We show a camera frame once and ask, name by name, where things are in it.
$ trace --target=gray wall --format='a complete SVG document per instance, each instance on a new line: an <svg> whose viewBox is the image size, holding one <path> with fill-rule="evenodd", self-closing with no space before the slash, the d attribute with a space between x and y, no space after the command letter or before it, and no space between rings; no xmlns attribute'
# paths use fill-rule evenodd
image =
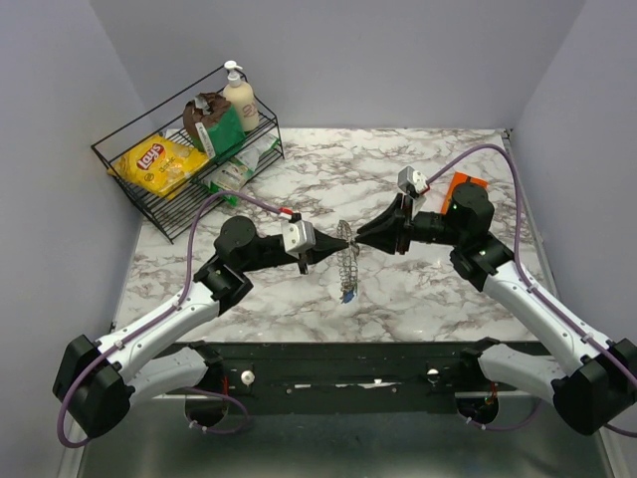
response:
<svg viewBox="0 0 637 478"><path fill-rule="evenodd" d="M147 106L225 60L285 125L511 126L583 0L91 0Z"/></svg>
<svg viewBox="0 0 637 478"><path fill-rule="evenodd" d="M588 0L513 147L562 299L637 342L637 2ZM637 430L637 407L615 420ZM625 439L635 461L635 442Z"/></svg>
<svg viewBox="0 0 637 478"><path fill-rule="evenodd" d="M89 150L141 103L86 0L0 5L0 475L56 476L66 343L108 329L138 217Z"/></svg>

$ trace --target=marble countertop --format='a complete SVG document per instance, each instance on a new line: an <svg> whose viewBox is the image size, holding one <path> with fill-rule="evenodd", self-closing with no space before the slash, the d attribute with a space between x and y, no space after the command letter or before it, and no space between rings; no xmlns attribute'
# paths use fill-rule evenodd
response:
<svg viewBox="0 0 637 478"><path fill-rule="evenodd" d="M286 160L279 161L245 188L271 204L292 207L327 234L339 219L352 229L366 223L393 199L398 171L412 165L431 175L469 147L503 145L493 130L456 129L282 129ZM513 246L514 189L504 160L479 151L459 170L489 182L496 206L492 232ZM439 211L451 173L434 184L423 210ZM197 270L214 254L213 242L229 217L250 217L262 234L278 234L280 222L243 202L224 205L200 223L194 244ZM527 225L523 261L541 279ZM184 280L187 233L174 245L144 222L115 326L119 329L178 292ZM296 265L250 273L253 291L225 315L184 336L211 342L376 342L533 340L502 306L475 291L453 270L449 247L412 244L405 256L361 247L358 296L340 302L335 257L311 267Z"/></svg>

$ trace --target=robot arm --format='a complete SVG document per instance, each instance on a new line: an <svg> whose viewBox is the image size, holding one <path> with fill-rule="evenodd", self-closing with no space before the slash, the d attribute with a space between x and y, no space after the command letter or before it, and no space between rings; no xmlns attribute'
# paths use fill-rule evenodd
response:
<svg viewBox="0 0 637 478"><path fill-rule="evenodd" d="M446 214L416 212L426 181L406 168L399 175L397 194L376 219L358 230L356 242L388 254L404 254L410 243L453 246L454 269L478 291L505 306L548 349L552 358L521 354L487 341L476 360L486 379L508 383L552 403L576 431L591 434L636 400L634 387L588 341L603 345L633 373L637 349L628 340L611 342L544 289L524 268L521 276L514 253L490 232L494 206L487 192L473 183L458 185ZM539 296L584 330L584 337Z"/></svg>
<svg viewBox="0 0 637 478"><path fill-rule="evenodd" d="M292 214L290 222L282 225L282 234L266 237L257 234L247 217L233 217L221 228L215 255L194 274L192 283L119 331L95 342L80 336L69 343L53 392L63 401L90 363L112 351L82 381L69 404L69 412L87 436L101 436L133 405L196 386L210 373L214 359L196 348L163 357L161 353L187 332L237 305L253 287L245 272L297 263L306 274L308 265L346 247L345 241L315 230L299 214Z"/></svg>

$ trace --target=yellow chip bag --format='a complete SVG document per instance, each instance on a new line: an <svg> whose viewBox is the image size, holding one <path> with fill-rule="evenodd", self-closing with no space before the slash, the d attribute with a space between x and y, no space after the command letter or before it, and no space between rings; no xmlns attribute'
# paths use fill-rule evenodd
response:
<svg viewBox="0 0 637 478"><path fill-rule="evenodd" d="M126 181L172 199L182 189L178 185L206 162L205 153L155 134L124 154L112 168Z"/></svg>

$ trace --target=lotion bottle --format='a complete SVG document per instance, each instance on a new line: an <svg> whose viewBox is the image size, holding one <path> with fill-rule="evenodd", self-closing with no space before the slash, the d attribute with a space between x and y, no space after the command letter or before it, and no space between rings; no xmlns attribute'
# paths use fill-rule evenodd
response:
<svg viewBox="0 0 637 478"><path fill-rule="evenodd" d="M223 96L235 107L243 131L252 131L259 125L255 93L239 75L238 70L241 71L243 68L237 65L237 62L228 61L224 64L224 68L228 70L228 85L223 89Z"/></svg>

